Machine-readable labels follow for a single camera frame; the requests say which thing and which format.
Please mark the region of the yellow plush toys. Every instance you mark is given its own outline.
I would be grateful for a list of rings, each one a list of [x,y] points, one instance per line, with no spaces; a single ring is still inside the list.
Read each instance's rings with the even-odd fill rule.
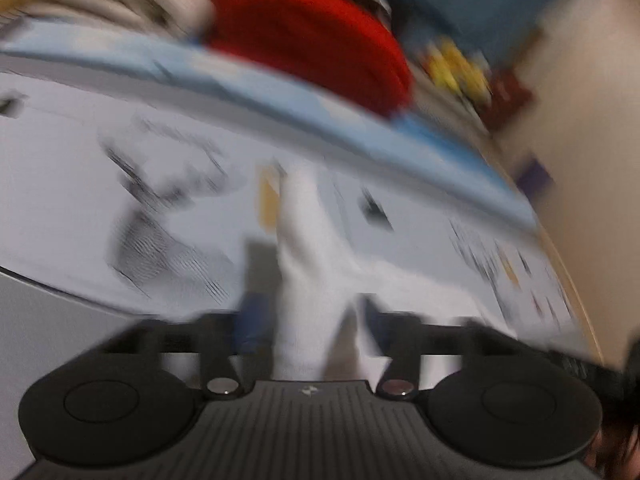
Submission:
[[[473,105],[484,106],[491,100],[489,82],[482,66],[467,58],[449,38],[431,42],[420,65],[431,82],[442,90]]]

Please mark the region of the purple box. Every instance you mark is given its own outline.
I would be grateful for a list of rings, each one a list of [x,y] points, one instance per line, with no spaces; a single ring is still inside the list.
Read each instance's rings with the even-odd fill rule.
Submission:
[[[554,187],[554,180],[546,166],[536,157],[529,157],[518,170],[514,179],[516,187],[536,205]]]

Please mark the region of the red folded blanket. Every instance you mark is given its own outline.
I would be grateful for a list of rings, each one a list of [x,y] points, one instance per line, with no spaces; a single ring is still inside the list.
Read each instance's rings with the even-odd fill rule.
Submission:
[[[329,90],[380,116],[409,104],[400,45],[352,0],[212,0],[207,45]]]

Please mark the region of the white t-shirt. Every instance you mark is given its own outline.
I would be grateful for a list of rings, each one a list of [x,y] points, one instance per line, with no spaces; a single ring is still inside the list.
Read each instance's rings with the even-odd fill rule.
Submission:
[[[472,318],[513,333],[465,289],[353,252],[326,214],[309,166],[296,165],[281,177],[277,238],[282,275],[273,341],[277,380],[365,379],[375,386],[388,361],[374,348],[364,296],[439,325]]]

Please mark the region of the printed grey bed sheet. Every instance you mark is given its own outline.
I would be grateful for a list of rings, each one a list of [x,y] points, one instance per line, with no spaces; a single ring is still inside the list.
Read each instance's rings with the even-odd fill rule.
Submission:
[[[269,344],[232,364],[245,393],[205,405],[127,466],[38,460],[27,479],[588,479],[584,456],[496,467],[436,437],[367,380],[273,378],[281,177],[316,173],[360,256],[470,292],[548,352],[579,332],[526,231],[407,171],[213,96],[1,51],[1,381],[38,379],[146,318],[193,321],[264,294]]]

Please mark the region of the dark red bag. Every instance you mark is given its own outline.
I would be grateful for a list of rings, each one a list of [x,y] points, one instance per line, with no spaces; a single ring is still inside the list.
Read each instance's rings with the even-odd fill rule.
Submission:
[[[490,103],[478,114],[486,129],[495,132],[505,127],[515,116],[533,102],[534,95],[518,79],[513,70],[499,70],[493,74],[489,86]]]

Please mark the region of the light blue folded sheet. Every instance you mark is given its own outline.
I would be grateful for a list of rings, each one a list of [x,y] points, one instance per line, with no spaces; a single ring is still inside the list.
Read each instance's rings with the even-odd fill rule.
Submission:
[[[384,119],[326,90],[222,54],[154,36],[18,18],[1,26],[1,51],[127,75],[213,96],[396,166],[526,231],[537,217],[483,157],[410,112]]]

